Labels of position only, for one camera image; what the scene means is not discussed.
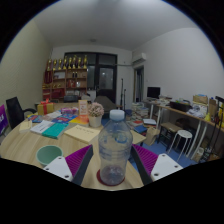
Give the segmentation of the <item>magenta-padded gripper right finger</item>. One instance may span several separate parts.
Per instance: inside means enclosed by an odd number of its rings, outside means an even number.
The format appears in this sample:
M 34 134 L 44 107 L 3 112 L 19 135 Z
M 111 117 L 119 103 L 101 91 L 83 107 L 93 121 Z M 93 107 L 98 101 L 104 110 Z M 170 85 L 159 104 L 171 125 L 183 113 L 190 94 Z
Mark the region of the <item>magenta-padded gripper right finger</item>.
M 167 154 L 155 154 L 139 145 L 133 144 L 131 156 L 138 168 L 143 185 L 150 184 L 182 169 Z

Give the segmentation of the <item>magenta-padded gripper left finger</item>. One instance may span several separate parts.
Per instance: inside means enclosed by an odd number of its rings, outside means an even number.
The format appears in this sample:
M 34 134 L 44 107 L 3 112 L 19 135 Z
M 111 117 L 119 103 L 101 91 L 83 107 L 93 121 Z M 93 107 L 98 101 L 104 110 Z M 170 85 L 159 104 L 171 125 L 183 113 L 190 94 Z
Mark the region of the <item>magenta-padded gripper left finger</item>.
M 93 156 L 93 146 L 88 145 L 67 157 L 58 156 L 44 170 L 76 185 L 81 185 Z

